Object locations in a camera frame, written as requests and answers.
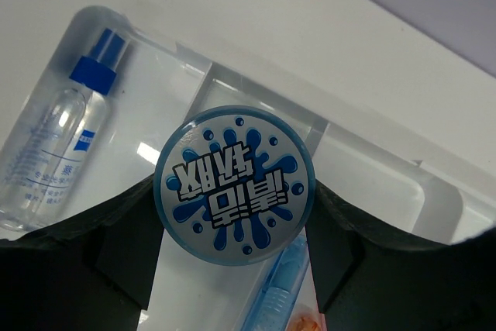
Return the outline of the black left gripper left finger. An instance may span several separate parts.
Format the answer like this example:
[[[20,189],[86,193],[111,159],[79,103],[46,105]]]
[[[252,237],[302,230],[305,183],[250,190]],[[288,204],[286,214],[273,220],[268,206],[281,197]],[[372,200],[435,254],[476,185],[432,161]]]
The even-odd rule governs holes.
[[[163,225],[153,177],[17,240],[1,241],[3,330],[135,330]]]

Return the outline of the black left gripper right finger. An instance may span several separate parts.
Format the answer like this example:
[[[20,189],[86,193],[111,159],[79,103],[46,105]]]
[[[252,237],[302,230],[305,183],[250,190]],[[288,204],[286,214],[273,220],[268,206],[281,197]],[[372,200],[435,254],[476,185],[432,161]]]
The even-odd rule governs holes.
[[[305,226],[329,330],[493,330],[495,231],[445,245],[317,184]]]

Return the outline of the orange eraser case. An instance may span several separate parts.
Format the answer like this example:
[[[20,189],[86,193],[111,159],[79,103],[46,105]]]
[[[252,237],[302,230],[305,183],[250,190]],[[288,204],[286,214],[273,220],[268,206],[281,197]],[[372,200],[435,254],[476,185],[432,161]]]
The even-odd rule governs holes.
[[[308,266],[286,330],[321,329],[322,321],[316,300],[312,269]]]

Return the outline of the blue translucent eraser case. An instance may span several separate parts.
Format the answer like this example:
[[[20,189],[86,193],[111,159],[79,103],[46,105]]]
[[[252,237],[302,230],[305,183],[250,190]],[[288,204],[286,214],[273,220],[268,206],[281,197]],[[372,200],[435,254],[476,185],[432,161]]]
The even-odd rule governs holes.
[[[285,330],[308,269],[308,244],[299,235],[277,257],[260,286],[242,330]]]

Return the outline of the clear bottle blue cap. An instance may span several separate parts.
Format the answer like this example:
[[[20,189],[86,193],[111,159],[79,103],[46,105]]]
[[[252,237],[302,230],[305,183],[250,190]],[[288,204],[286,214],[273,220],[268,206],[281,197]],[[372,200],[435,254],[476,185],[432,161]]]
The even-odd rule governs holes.
[[[107,96],[126,39],[100,37],[67,75],[49,74],[9,135],[1,156],[1,226],[32,231],[54,223],[109,116]]]

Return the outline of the blue jar sideways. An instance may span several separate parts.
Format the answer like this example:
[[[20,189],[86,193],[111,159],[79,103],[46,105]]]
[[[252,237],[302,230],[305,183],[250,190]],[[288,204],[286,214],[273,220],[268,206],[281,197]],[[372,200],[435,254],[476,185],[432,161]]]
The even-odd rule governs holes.
[[[153,196],[170,237],[209,263],[266,260],[303,230],[315,199],[312,157],[276,115],[227,105],[193,116],[164,144]]]

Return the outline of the white divided organizer tray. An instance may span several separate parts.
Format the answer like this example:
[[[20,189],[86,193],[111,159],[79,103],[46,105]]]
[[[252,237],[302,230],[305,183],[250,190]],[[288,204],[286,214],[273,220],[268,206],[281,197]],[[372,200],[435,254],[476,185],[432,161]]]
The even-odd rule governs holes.
[[[298,99],[302,83],[278,75],[282,88],[271,88],[181,45],[163,47],[125,16],[103,6],[88,6],[74,15],[19,117],[40,91],[43,78],[69,75],[103,29],[114,29],[127,42],[107,96],[108,118],[63,211],[50,225],[154,178],[164,144],[193,116],[220,106],[245,105],[290,125],[312,157],[316,186],[325,185],[372,216],[445,245],[495,231],[494,179],[469,187],[460,181],[463,166],[458,160],[449,160],[449,173],[443,175],[421,160],[399,157],[330,119],[324,101]],[[2,227],[1,241],[35,230]],[[281,252],[254,264],[213,264],[181,248],[164,228],[150,303],[135,330],[242,330]]]

